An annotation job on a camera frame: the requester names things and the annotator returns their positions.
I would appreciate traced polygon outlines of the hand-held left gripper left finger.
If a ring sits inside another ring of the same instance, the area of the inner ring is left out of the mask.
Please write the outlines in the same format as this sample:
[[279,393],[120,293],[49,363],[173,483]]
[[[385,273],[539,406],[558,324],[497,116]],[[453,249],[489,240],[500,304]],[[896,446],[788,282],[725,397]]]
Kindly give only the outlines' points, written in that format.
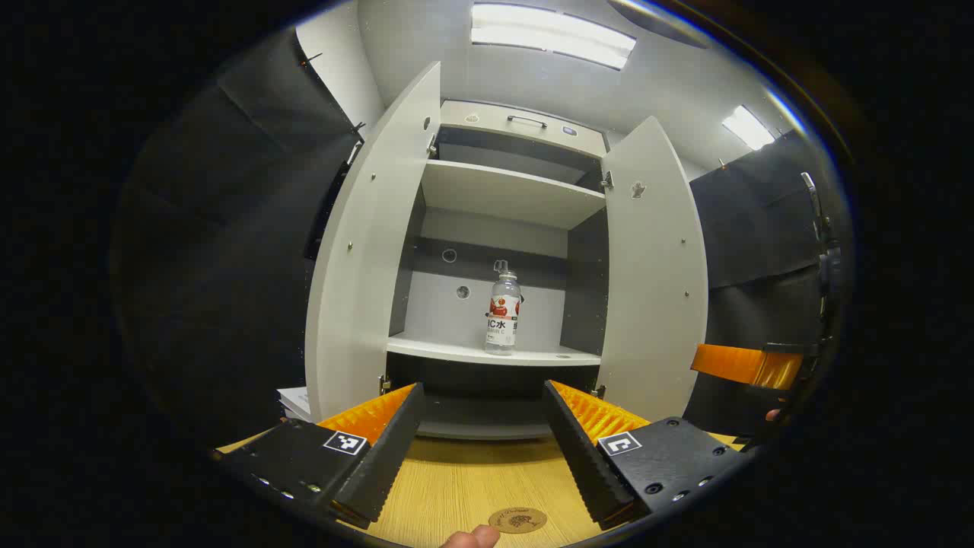
[[230,451],[222,470],[314,524],[379,520],[425,411],[422,383],[393,390],[318,423],[286,419]]

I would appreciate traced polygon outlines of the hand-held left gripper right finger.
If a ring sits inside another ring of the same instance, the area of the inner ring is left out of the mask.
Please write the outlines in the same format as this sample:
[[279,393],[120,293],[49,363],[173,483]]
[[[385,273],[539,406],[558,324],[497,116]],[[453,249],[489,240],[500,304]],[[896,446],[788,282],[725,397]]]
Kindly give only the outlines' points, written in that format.
[[650,527],[708,499],[753,460],[681,417],[657,421],[557,381],[543,409],[582,503],[601,528]]

